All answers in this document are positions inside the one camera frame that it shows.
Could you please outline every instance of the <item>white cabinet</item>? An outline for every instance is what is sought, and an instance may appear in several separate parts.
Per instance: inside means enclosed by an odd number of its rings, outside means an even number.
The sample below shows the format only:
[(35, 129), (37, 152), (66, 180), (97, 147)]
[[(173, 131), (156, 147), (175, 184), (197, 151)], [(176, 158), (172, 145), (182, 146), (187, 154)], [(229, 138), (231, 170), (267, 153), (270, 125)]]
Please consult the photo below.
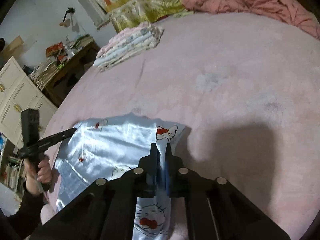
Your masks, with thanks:
[(21, 112), (39, 110), (40, 137), (57, 108), (32, 83), (12, 57), (0, 70), (0, 132), (13, 144), (23, 146)]

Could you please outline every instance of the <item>person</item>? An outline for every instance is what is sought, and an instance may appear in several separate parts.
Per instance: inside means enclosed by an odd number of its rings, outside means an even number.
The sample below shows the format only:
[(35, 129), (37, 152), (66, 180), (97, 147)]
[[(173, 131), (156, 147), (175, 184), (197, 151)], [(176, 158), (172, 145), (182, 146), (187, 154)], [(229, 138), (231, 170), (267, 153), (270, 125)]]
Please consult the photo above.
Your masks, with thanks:
[(31, 235), (40, 223), (40, 212), (44, 206), (43, 194), (40, 193), (38, 182), (49, 183), (52, 179), (52, 171), (49, 158), (39, 163), (39, 171), (36, 173), (34, 166), (26, 159), (24, 166), (27, 179), (24, 182), (24, 195), (18, 212), (5, 217), (0, 209), (0, 239), (21, 240)]

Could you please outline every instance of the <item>bed sheet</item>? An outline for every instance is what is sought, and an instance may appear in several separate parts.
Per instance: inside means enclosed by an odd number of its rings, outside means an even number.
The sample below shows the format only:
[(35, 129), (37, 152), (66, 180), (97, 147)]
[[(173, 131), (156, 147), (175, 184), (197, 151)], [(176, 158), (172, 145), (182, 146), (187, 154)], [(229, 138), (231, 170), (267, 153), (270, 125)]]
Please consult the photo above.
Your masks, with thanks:
[[(45, 135), (129, 112), (185, 124), (176, 148), (185, 166), (227, 178), (298, 240), (320, 209), (320, 42), (246, 13), (160, 24), (155, 49), (102, 73), (90, 68)], [(57, 152), (46, 152), (51, 165)], [(183, 206), (172, 201), (171, 239), (187, 236)]]

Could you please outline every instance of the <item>hand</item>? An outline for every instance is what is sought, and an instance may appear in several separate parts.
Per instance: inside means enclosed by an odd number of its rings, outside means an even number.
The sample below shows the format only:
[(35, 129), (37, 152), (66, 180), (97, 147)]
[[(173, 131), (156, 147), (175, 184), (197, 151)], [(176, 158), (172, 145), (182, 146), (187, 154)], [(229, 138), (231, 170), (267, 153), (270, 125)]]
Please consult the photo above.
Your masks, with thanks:
[(26, 189), (34, 196), (40, 195), (37, 180), (42, 183), (49, 183), (52, 179), (49, 157), (46, 155), (39, 163), (38, 168), (40, 168), (40, 170), (38, 173), (36, 173), (36, 169), (28, 159), (25, 159), (23, 164), (27, 172)]

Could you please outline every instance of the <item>cabinet handle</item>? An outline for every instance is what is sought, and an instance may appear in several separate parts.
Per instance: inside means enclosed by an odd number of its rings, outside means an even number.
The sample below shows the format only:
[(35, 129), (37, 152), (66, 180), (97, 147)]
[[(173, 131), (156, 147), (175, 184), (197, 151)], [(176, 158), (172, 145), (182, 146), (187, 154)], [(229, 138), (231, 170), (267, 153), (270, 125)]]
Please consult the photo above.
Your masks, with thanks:
[(19, 112), (19, 113), (22, 112), (22, 108), (21, 108), (21, 106), (19, 106), (18, 104), (15, 104), (15, 105), (14, 105), (14, 109), (15, 109), (17, 112)]

